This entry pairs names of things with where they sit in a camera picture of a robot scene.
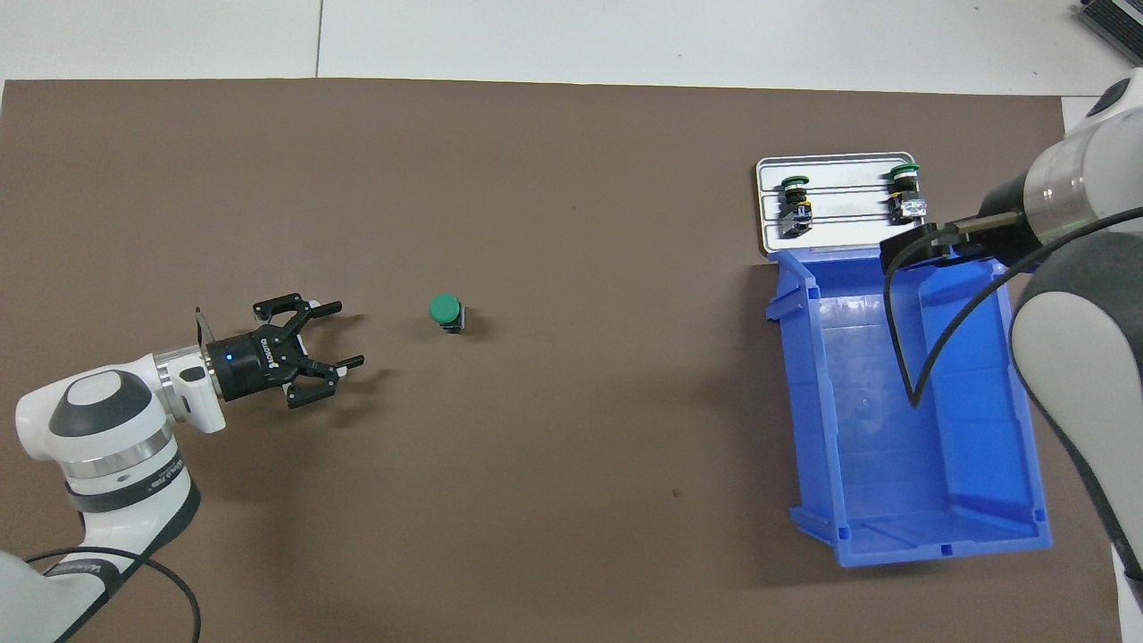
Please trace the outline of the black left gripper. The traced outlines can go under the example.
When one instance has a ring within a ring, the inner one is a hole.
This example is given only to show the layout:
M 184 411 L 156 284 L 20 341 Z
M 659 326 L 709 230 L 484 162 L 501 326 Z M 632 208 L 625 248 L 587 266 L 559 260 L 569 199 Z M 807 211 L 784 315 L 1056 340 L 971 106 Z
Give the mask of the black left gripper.
M 203 346 L 225 402 L 264 389 L 282 389 L 289 408 L 310 405 L 334 396 L 347 371 L 366 363 L 366 355 L 351 355 L 337 363 L 303 357 L 301 329 L 313 319 L 339 313 L 343 302 L 318 304 L 301 294 L 286 294 L 254 302 L 251 310 L 258 329 Z

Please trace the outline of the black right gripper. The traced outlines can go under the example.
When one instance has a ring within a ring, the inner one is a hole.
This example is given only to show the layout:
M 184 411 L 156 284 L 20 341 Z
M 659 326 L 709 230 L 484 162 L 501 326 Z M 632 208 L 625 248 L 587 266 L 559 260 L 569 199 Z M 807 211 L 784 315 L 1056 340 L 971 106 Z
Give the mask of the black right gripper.
M 1001 186 L 989 191 L 980 211 L 954 223 L 925 223 L 902 231 L 880 242 L 880 264 L 884 276 L 894 271 L 926 267 L 951 260 L 964 224 L 1000 214 L 1017 214 L 1017 220 L 992 230 L 964 232 L 960 256 L 965 262 L 996 259 L 1012 267 L 1014 262 L 1040 248 L 1041 241 L 1025 220 L 1024 188 L 1028 172 L 1021 172 Z

